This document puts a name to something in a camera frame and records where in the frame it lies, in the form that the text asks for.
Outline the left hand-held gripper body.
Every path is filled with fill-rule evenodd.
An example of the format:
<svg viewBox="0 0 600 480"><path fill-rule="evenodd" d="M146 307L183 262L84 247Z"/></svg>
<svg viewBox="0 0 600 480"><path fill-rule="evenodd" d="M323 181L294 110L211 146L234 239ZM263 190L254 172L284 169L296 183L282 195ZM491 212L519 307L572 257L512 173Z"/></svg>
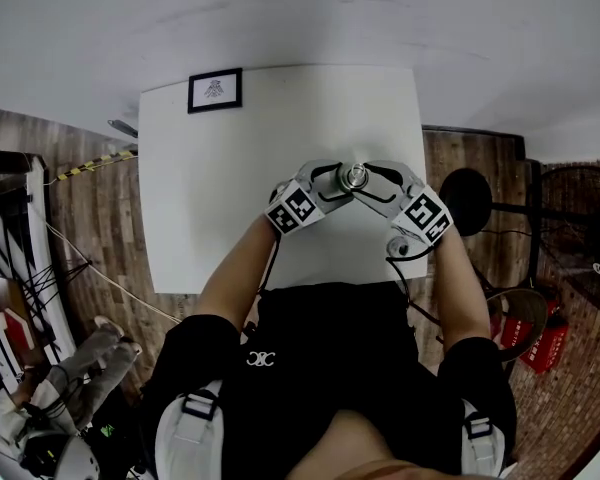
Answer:
<svg viewBox="0 0 600 480"><path fill-rule="evenodd" d="M295 179L276 189L264 215L281 236L290 235L325 218L312 193Z"/></svg>

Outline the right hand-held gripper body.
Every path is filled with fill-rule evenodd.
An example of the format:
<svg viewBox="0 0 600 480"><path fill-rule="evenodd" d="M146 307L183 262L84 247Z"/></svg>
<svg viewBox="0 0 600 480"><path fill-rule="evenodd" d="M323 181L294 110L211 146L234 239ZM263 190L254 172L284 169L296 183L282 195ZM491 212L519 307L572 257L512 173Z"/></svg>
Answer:
<svg viewBox="0 0 600 480"><path fill-rule="evenodd" d="M429 185L405 201L391 225L425 245L435 245L453 224L447 206Z"/></svg>

